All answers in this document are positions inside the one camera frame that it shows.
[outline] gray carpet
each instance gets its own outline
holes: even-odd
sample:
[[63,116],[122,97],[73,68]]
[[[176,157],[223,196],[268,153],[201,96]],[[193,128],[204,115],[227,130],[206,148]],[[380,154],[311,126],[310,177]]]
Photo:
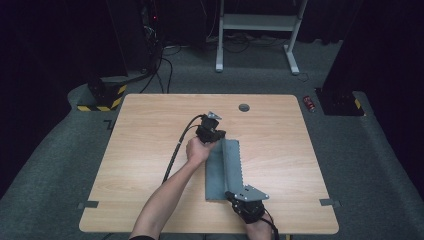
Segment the gray carpet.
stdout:
[[[321,87],[340,44],[297,43],[302,72],[292,76],[280,46],[252,46],[242,53],[224,52],[224,72],[215,73],[215,52],[183,48],[172,62],[171,93],[292,94],[302,109],[340,230],[335,235],[296,235],[297,239],[424,239],[424,204],[385,139],[366,95],[355,92],[366,116],[337,117],[322,113],[314,93]],[[167,49],[171,54],[177,49]],[[166,85],[169,65],[160,76]],[[139,92],[147,80],[128,85]],[[86,86],[69,93],[73,107],[34,151],[0,202],[0,239],[102,239],[106,233],[83,233],[80,202],[88,199],[106,149],[110,130],[105,120],[115,112],[79,112],[76,103]],[[146,93],[160,93],[155,78]],[[301,103],[310,95],[317,112]],[[127,239],[117,233],[108,239]],[[243,235],[164,234],[163,239],[245,239]]]

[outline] yellow and black striped tape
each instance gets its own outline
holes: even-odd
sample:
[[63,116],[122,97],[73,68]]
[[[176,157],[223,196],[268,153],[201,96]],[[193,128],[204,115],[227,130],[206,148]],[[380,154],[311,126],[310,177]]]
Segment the yellow and black striped tape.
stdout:
[[124,95],[124,91],[127,88],[127,85],[123,85],[118,89],[117,95],[115,97],[115,100],[112,102],[110,106],[100,106],[100,105],[78,105],[78,110],[82,112],[91,112],[91,111],[114,111],[118,108],[119,104],[121,103],[122,96]]

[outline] dark background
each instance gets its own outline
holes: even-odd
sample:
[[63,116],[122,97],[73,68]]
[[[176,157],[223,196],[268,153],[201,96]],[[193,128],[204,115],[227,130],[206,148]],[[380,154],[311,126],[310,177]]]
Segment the dark background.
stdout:
[[[238,13],[296,12],[291,0],[267,3],[246,0],[240,5],[237,2],[227,1],[226,9]],[[352,31],[346,35],[362,2]],[[65,1],[54,0],[1,3],[2,196],[40,141],[71,109],[68,92],[87,83],[81,62],[94,69],[96,77],[106,71],[112,71],[108,75],[125,74],[105,3],[76,1],[70,7]],[[167,1],[168,5],[162,5],[163,16],[168,16],[162,22],[167,38],[201,45],[202,36],[207,36],[212,26],[212,36],[216,36],[218,22],[213,25],[216,1],[203,1],[206,15],[199,3]],[[330,71],[331,76],[337,76],[331,80],[334,84],[331,90],[359,90],[367,94],[387,139],[421,196],[424,195],[424,180],[420,178],[424,173],[423,10],[418,0],[310,0],[298,37],[303,42],[322,39],[324,44],[345,40]],[[86,14],[72,15],[73,12]],[[196,24],[187,27],[187,23]],[[109,66],[118,69],[102,65],[105,59]],[[354,71],[345,72],[346,64]]]

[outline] forearm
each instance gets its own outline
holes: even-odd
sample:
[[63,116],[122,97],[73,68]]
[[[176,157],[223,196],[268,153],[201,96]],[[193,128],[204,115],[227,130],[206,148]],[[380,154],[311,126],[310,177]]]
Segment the forearm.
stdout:
[[172,177],[163,183],[149,198],[141,211],[131,237],[148,235],[155,239],[174,212],[185,186],[200,166],[195,162],[186,162]]

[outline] wooden table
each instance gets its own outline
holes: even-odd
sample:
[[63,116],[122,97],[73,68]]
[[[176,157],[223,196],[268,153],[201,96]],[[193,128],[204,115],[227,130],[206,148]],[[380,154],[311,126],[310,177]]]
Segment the wooden table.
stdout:
[[[240,104],[250,110],[242,112]],[[85,232],[131,232],[153,191],[160,186],[177,141],[198,114],[223,118],[218,129],[240,141],[245,184],[270,195],[265,207],[281,234],[334,234],[338,223],[306,129],[299,103],[291,95],[130,94],[116,121],[85,208]],[[171,175],[186,161],[185,145]],[[201,167],[188,183],[164,228],[176,233],[244,233],[242,221],[227,201],[205,200]]]

